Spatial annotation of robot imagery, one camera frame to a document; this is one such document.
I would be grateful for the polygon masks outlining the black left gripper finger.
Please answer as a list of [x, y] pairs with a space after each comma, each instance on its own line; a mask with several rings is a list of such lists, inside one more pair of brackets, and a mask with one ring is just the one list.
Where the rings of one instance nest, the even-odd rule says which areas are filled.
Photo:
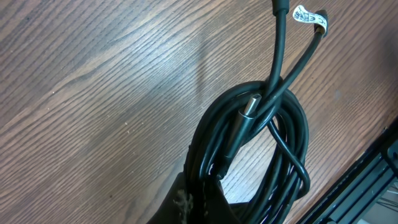
[[150, 224], [238, 224], [231, 205], [225, 199], [221, 184], [206, 181], [199, 194], [201, 204], [188, 193], [184, 173], [179, 173]]

